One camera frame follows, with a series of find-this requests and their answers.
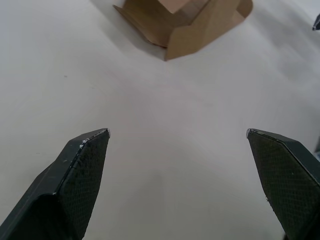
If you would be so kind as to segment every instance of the black object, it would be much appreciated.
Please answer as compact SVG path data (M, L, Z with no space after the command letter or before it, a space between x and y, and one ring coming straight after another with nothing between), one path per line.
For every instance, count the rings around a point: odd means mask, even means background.
M263 191L288 239L320 239L320 162L298 141L247 131Z
M316 17L312 30L313 31L320 30L320 14Z
M70 140L0 226L0 240L81 240L100 188L107 129Z

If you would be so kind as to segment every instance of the cardboard box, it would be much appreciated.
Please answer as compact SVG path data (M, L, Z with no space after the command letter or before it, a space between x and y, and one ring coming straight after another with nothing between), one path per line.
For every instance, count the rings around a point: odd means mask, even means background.
M114 6L165 60L193 54L244 21L252 0L126 0Z

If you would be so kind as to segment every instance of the brown cardboard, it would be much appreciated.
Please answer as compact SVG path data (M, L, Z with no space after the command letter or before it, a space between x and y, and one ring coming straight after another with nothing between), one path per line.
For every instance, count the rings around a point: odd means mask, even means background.
M165 60L192 54L244 21L252 0L126 0L114 6Z

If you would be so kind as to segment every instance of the open cardboard box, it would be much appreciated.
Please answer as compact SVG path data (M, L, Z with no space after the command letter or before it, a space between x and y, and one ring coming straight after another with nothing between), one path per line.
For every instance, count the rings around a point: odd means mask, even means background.
M252 0L126 0L114 6L165 60L193 54L244 21Z

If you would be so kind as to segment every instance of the cardboard flap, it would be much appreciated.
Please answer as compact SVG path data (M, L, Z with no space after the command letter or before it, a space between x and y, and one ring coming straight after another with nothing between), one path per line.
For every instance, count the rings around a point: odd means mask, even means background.
M191 0L158 0L170 13L174 14Z

